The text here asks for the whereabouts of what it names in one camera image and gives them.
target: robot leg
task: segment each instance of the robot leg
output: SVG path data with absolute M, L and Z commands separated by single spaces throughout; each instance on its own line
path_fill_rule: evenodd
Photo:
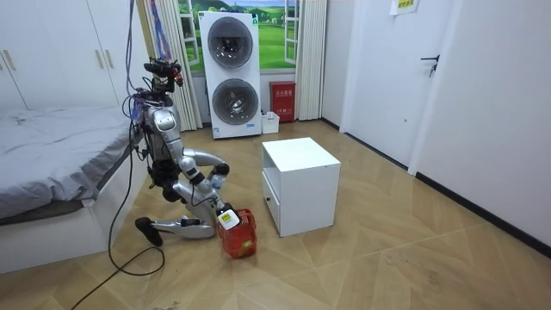
M 159 232 L 173 233 L 186 239 L 208 239 L 214 236 L 216 232 L 216 219 L 214 211 L 208 201 L 204 201 L 196 206 L 191 203 L 192 185 L 184 183 L 181 180 L 174 182 L 172 188 L 186 201 L 186 208 L 197 218 L 188 218 L 182 216 L 177 220 L 150 220 L 149 218 L 139 218 L 136 220 L 136 227 L 145 235 L 145 237 L 154 244 L 160 246 L 163 244 Z M 193 193 L 194 203 L 201 202 L 205 197 L 195 191 Z

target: black baseboard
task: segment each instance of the black baseboard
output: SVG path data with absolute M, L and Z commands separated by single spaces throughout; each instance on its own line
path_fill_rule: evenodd
M 373 151 L 373 152 L 376 152 L 377 154 L 381 155 L 383 158 L 385 158 L 386 160 L 388 160 L 389 162 L 393 163 L 393 164 L 396 164 L 398 167 L 402 168 L 403 170 L 407 171 L 407 166 L 405 164 L 402 164 L 401 162 L 397 161 L 396 159 L 394 158 L 391 158 L 390 156 L 386 155 L 384 152 L 381 152 L 379 150 L 377 150 L 376 148 L 370 146 L 369 144 L 361 141 L 360 139 L 356 138 L 355 136 L 351 135 L 350 133 L 344 133 L 346 134 L 347 136 L 351 137 L 352 139 L 354 139 L 356 142 L 358 142 L 359 144 L 367 147 L 369 150 Z
M 464 208 L 470 210 L 474 214 L 477 214 L 479 217 L 484 220 L 489 221 L 497 228 L 503 230 L 506 233 L 509 233 L 511 236 L 520 240 L 525 245 L 531 247 L 532 249 L 540 252 L 542 255 L 551 258 L 551 246 L 544 244 L 540 240 L 530 236 L 523 230 L 513 226 L 511 223 L 499 218 L 497 215 L 489 212 L 483 207 L 477 205 L 476 203 L 469 201 L 467 198 L 455 193 L 453 190 L 448 189 L 447 187 L 441 185 L 440 183 L 434 181 L 433 179 L 427 177 L 423 173 L 418 172 L 415 177 L 421 182 L 431 186 L 433 189 L 436 189 L 443 195 L 446 195 L 449 199 L 454 202 L 459 203 Z
M 335 123 L 332 122 L 332 121 L 327 120 L 325 117 L 322 117 L 321 120 L 322 120 L 325 124 L 327 124 L 327 125 L 329 125 L 329 126 L 335 128 L 335 129 L 337 129 L 337 130 L 340 129 L 340 127 L 339 127 L 337 124 L 335 124 Z

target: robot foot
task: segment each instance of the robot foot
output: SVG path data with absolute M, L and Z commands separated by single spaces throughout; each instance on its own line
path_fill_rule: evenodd
M 141 217 L 135 221 L 136 228 L 147 238 L 152 245 L 157 247 L 163 245 L 163 239 L 157 229 L 152 226 L 153 221 L 147 217 Z

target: silver robot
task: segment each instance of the silver robot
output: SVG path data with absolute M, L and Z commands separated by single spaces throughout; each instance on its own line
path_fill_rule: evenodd
M 152 158 L 152 166 L 148 167 L 152 186 L 163 188 L 163 197 L 167 201 L 185 203 L 196 218 L 183 216 L 177 220 L 150 220 L 143 217 L 137 219 L 135 225 L 155 246 L 163 244 L 159 232 L 186 239 L 211 238 L 216 232 L 216 215 L 230 214 L 233 223 L 229 227 L 238 224 L 232 205 L 223 202 L 218 194 L 230 167 L 224 159 L 212 153 L 184 148 L 180 138 L 180 117 L 168 97 L 168 93 L 174 91 L 175 82 L 179 86 L 183 84 L 181 66 L 176 62 L 151 59 L 144 67 L 157 77 L 152 81 L 151 90 L 138 90 L 132 96 L 131 117 L 147 145 L 142 155 Z M 213 166 L 207 177 L 201 173 L 201 166 Z

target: white wardrobe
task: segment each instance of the white wardrobe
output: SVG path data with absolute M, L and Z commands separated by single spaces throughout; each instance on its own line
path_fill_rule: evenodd
M 130 0 L 17 0 L 0 9 L 0 109 L 112 106 L 127 97 Z M 130 78 L 148 61 L 133 12 Z

